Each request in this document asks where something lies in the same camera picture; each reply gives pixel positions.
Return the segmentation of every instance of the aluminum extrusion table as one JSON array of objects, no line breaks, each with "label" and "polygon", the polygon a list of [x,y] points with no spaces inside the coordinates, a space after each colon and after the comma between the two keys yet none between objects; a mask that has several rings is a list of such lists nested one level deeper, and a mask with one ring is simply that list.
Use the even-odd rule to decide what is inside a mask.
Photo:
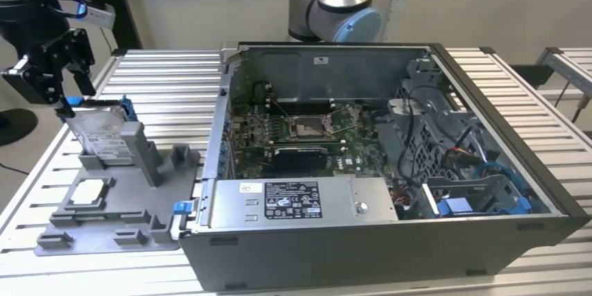
[{"label": "aluminum extrusion table", "polygon": [[[458,63],[592,214],[592,142],[495,53],[450,49]],[[206,151],[219,87],[218,51],[130,51],[107,62],[100,98],[135,102],[159,147],[190,143]],[[136,252],[36,257],[32,248],[64,198],[80,144],[63,127],[0,215],[3,295],[196,295],[204,293],[183,254]],[[200,193],[202,170],[195,193]],[[262,295],[592,295],[592,225],[560,245],[540,247],[495,277],[263,292]]]}]

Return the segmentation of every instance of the white wall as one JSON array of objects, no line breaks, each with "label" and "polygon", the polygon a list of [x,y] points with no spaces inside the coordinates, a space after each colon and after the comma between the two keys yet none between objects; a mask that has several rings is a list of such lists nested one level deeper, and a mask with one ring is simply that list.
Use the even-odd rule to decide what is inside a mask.
[{"label": "white wall", "polygon": [[[387,13],[391,0],[374,0]],[[218,49],[286,40],[288,0],[130,0],[144,48]]]},{"label": "white wall", "polygon": [[534,63],[547,46],[592,46],[592,0],[407,0],[395,39],[491,46]]},{"label": "white wall", "polygon": [[[79,22],[78,20],[70,20],[72,28],[84,28],[88,32],[92,52],[95,53],[96,65],[92,66],[94,77],[103,68],[107,59],[110,58],[111,52],[107,47],[107,42],[104,41],[103,34],[99,28],[94,25]],[[111,40],[111,45],[116,48],[116,42],[114,39],[114,34],[108,29],[106,29],[107,38]],[[0,38],[0,68],[11,67],[16,64],[16,51],[14,47]],[[78,90],[75,80],[70,72],[64,71],[66,77],[66,93],[68,95],[80,95]],[[12,89],[10,84],[0,78],[0,110],[10,109],[12,107],[44,107],[42,105],[31,105],[30,102],[19,95],[19,93]]]}]

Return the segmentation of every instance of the blue cable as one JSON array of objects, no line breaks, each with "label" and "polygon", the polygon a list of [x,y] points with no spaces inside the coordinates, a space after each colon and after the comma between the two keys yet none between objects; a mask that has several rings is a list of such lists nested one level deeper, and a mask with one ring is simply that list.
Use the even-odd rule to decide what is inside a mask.
[{"label": "blue cable", "polygon": [[522,188],[523,186],[522,186],[520,179],[516,176],[516,174],[514,173],[514,171],[510,168],[504,167],[502,164],[496,163],[496,162],[488,162],[488,163],[482,164],[478,167],[478,169],[475,169],[475,171],[474,171],[474,179],[479,179],[480,178],[483,168],[487,168],[488,166],[494,166],[494,167],[502,169],[502,171],[508,174],[508,176],[510,176],[510,178],[512,180],[512,183],[515,183],[516,187],[520,188],[520,190],[523,189]]}]

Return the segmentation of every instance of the hard drive label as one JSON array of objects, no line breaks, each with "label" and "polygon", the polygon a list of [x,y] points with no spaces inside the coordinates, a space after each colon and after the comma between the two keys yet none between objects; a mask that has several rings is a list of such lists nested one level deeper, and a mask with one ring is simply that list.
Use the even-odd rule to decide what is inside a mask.
[{"label": "hard drive label", "polygon": [[266,183],[266,218],[322,218],[318,182]]},{"label": "hard drive label", "polygon": [[100,159],[130,159],[128,145],[116,131],[87,131],[83,133],[91,150]]}]

